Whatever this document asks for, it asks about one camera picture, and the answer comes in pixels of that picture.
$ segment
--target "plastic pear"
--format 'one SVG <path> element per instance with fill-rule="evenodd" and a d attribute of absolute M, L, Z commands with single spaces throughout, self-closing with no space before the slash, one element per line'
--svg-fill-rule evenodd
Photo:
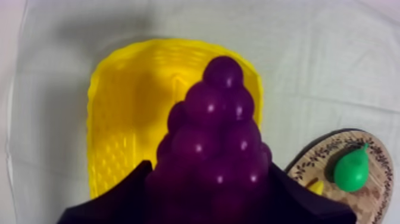
<path fill-rule="evenodd" d="M 365 185 L 368 179 L 367 148 L 368 144 L 365 144 L 362 149 L 355 150 L 338 161 L 333 177 L 341 190 L 353 192 Z"/>

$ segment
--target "grape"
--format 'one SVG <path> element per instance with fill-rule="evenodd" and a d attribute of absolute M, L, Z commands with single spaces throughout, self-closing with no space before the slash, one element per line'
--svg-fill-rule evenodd
<path fill-rule="evenodd" d="M 227 190 L 217 194 L 211 200 L 213 223 L 241 223 L 245 216 L 246 201 L 244 192 Z"/>
<path fill-rule="evenodd" d="M 226 157 L 201 164 L 196 174 L 199 187 L 209 192 L 229 186 L 235 179 L 233 163 Z"/>
<path fill-rule="evenodd" d="M 271 165 L 272 164 L 272 152 L 271 152 L 270 147 L 267 144 L 262 143 L 261 151 L 265 154 L 266 160 L 268 161 L 269 165 Z"/>
<path fill-rule="evenodd" d="M 193 164 L 212 157 L 219 149 L 219 142 L 212 133 L 191 125 L 180 128 L 172 141 L 173 152 Z"/>
<path fill-rule="evenodd" d="M 243 86 L 243 71 L 234 59 L 220 56 L 208 63 L 203 79 L 216 88 L 237 88 Z"/>
<path fill-rule="evenodd" d="M 245 88 L 235 89 L 225 93 L 226 120 L 228 122 L 251 120 L 254 114 L 254 101 Z"/>
<path fill-rule="evenodd" d="M 268 163 L 256 154 L 239 161 L 235 168 L 238 185 L 248 191 L 261 186 L 268 174 Z"/>
<path fill-rule="evenodd" d="M 162 160 L 165 155 L 169 155 L 172 148 L 172 139 L 172 135 L 169 133 L 162 139 L 157 148 L 157 161 Z"/>
<path fill-rule="evenodd" d="M 184 102 L 180 101 L 176 103 L 168 116 L 168 130 L 170 133 L 175 133 L 180 127 L 182 127 L 187 121 Z"/>
<path fill-rule="evenodd" d="M 261 135 L 253 120 L 230 126 L 224 137 L 223 147 L 226 153 L 243 155 L 259 151 Z"/>
<path fill-rule="evenodd" d="M 222 122 L 224 108 L 223 94 L 204 82 L 195 84 L 186 94 L 185 111 L 199 126 L 218 126 Z"/>

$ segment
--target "purple grapes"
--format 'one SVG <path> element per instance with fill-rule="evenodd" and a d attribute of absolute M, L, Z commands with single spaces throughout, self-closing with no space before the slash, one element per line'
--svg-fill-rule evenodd
<path fill-rule="evenodd" d="M 176 133 L 187 121 L 185 105 L 183 101 L 178 102 L 171 109 L 168 116 L 168 130 L 170 133 Z"/>
<path fill-rule="evenodd" d="M 210 61 L 203 80 L 220 89 L 240 88 L 243 86 L 243 71 L 234 59 L 220 56 Z"/>
<path fill-rule="evenodd" d="M 260 150 L 261 134 L 253 120 L 229 126 L 223 138 L 226 153 L 250 155 Z"/>
<path fill-rule="evenodd" d="M 225 93 L 226 120 L 229 123 L 251 120 L 254 114 L 254 101 L 245 88 L 227 91 Z"/>
<path fill-rule="evenodd" d="M 253 115 L 240 65 L 213 59 L 170 111 L 145 181 L 148 224 L 257 223 L 272 154 Z"/>
<path fill-rule="evenodd" d="M 219 149 L 219 142 L 212 132 L 192 125 L 179 129 L 172 141 L 172 150 L 175 155 L 195 164 L 211 158 L 218 153 Z"/>
<path fill-rule="evenodd" d="M 187 92 L 185 109 L 196 125 L 216 127 L 223 121 L 225 100 L 220 91 L 199 82 Z"/>

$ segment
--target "yellow object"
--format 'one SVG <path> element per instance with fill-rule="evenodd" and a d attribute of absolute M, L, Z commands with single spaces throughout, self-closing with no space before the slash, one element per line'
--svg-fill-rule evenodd
<path fill-rule="evenodd" d="M 87 157 L 92 198 L 111 189 L 142 160 L 156 162 L 168 113 L 201 80 L 210 60 L 234 58 L 255 101 L 260 125 L 262 87 L 253 66 L 223 47 L 184 39 L 153 39 L 114 51 L 90 81 Z"/>
<path fill-rule="evenodd" d="M 322 192 L 324 190 L 324 182 L 317 181 L 317 182 L 313 183 L 311 186 L 309 186 L 307 189 L 309 189 L 311 192 L 313 192 L 317 195 L 322 195 Z"/>

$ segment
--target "dark purple object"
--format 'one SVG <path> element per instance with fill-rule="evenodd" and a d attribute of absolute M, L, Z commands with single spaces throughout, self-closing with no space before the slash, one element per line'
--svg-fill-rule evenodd
<path fill-rule="evenodd" d="M 218 224 L 243 223 L 246 210 L 246 195 L 235 189 L 217 194 L 211 200 L 211 214 L 214 222 Z"/>
<path fill-rule="evenodd" d="M 220 89 L 238 88 L 243 86 L 243 71 L 234 59 L 220 56 L 208 63 L 203 80 Z"/>
<path fill-rule="evenodd" d="M 254 101 L 249 91 L 245 88 L 238 88 L 225 92 L 226 99 L 226 120 L 238 122 L 251 120 L 254 114 Z"/>
<path fill-rule="evenodd" d="M 223 138 L 226 154 L 248 156 L 260 150 L 261 135 L 253 120 L 229 126 Z"/>
<path fill-rule="evenodd" d="M 172 151 L 172 140 L 173 136 L 171 134 L 166 134 L 162 139 L 157 148 L 157 161 L 163 159 L 164 156 L 169 155 Z"/>
<path fill-rule="evenodd" d="M 184 102 L 177 102 L 171 109 L 168 116 L 168 130 L 174 134 L 182 127 L 187 121 Z"/>
<path fill-rule="evenodd" d="M 195 173 L 194 178 L 199 188 L 215 192 L 230 186 L 236 174 L 232 160 L 221 157 L 202 163 Z"/>
<path fill-rule="evenodd" d="M 261 151 L 265 154 L 265 159 L 268 161 L 269 164 L 272 164 L 272 152 L 270 147 L 265 144 L 261 143 Z"/>
<path fill-rule="evenodd" d="M 241 160 L 235 165 L 237 184 L 247 191 L 258 188 L 267 178 L 269 164 L 258 155 Z"/>
<path fill-rule="evenodd" d="M 154 171 L 146 178 L 146 190 L 152 203 L 159 204 L 179 196 L 186 188 L 191 164 L 170 155 L 157 163 Z"/>
<path fill-rule="evenodd" d="M 213 133 L 186 125 L 179 129 L 172 141 L 172 152 L 194 165 L 211 158 L 220 150 Z"/>
<path fill-rule="evenodd" d="M 198 126 L 217 127 L 223 121 L 224 109 L 223 94 L 204 82 L 198 82 L 186 94 L 186 114 Z"/>
<path fill-rule="evenodd" d="M 151 163 L 142 162 L 104 195 L 65 210 L 58 224 L 144 224 L 144 182 L 150 172 Z M 315 195 L 275 165 L 267 180 L 269 192 L 262 199 L 263 212 L 257 224 L 355 224 L 357 220 L 347 205 Z"/>

